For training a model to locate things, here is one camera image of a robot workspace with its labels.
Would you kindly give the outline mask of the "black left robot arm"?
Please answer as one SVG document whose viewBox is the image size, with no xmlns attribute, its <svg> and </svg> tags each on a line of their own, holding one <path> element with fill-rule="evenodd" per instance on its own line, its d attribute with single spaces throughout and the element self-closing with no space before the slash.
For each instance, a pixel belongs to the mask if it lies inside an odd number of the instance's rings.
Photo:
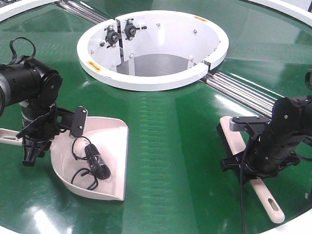
<svg viewBox="0 0 312 234">
<path fill-rule="evenodd" d="M 22 130 L 16 137 L 22 140 L 24 166 L 34 166 L 54 137 L 71 128 L 75 113 L 56 105 L 61 85 L 58 71 L 29 56 L 0 66 L 0 110 L 21 105 Z"/>
</svg>

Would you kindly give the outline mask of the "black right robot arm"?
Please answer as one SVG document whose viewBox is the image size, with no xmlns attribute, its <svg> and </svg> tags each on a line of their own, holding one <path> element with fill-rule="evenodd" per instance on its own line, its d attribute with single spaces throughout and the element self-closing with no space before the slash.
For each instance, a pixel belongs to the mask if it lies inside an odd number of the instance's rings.
<svg viewBox="0 0 312 234">
<path fill-rule="evenodd" d="M 275 177 L 300 157 L 294 149 L 312 135 L 312 97 L 284 97 L 264 116 L 227 117 L 216 129 L 223 141 L 226 158 L 221 170 L 234 170 L 246 180 Z"/>
</svg>

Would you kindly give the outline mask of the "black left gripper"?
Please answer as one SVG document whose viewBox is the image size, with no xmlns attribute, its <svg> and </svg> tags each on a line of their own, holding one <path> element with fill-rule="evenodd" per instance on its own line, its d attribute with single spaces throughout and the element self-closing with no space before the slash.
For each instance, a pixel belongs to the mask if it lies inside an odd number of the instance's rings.
<svg viewBox="0 0 312 234">
<path fill-rule="evenodd" d="M 44 157 L 50 149 L 51 140 L 71 129 L 75 112 L 60 108 L 55 102 L 48 106 L 38 106 L 29 100 L 19 103 L 22 107 L 23 128 L 16 134 L 22 140 L 24 158 L 22 164 L 34 167 L 38 157 Z"/>
</svg>

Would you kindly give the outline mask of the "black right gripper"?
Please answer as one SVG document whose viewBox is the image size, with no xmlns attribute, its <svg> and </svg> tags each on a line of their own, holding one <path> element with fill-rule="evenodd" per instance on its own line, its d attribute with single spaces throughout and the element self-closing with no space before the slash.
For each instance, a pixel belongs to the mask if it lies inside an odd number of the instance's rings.
<svg viewBox="0 0 312 234">
<path fill-rule="evenodd" d="M 220 161 L 221 171 L 240 170 L 245 179 L 275 177 L 289 166 L 300 162 L 294 149 L 301 142 L 301 124 L 271 121 L 263 132 L 249 129 L 247 149 L 243 156 L 234 155 Z"/>
</svg>

